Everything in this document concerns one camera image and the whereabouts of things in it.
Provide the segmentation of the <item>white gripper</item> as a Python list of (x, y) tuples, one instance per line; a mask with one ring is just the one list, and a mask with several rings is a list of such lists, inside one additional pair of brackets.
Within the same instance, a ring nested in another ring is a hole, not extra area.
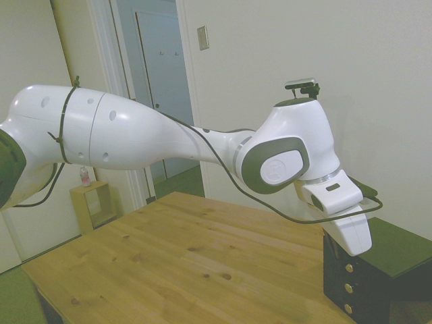
[(359, 205), (345, 209), (339, 213), (326, 216), (316, 207), (308, 206), (308, 212), (315, 220), (332, 218), (349, 213), (360, 212), (359, 215), (320, 223), (319, 225), (350, 255), (360, 255), (372, 247), (372, 238), (366, 215)]

